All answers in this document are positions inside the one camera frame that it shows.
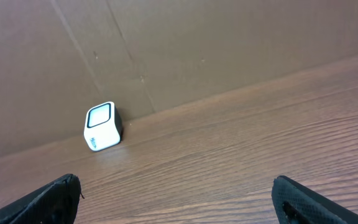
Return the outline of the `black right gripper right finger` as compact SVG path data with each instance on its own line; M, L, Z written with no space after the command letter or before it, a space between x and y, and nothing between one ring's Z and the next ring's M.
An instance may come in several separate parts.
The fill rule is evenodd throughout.
M284 175L273 182L272 202L280 224L358 223L358 214Z

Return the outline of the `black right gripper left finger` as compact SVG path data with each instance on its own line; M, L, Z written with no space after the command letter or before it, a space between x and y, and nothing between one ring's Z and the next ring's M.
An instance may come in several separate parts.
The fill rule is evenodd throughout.
M0 209L0 224L74 224L81 184L65 174Z

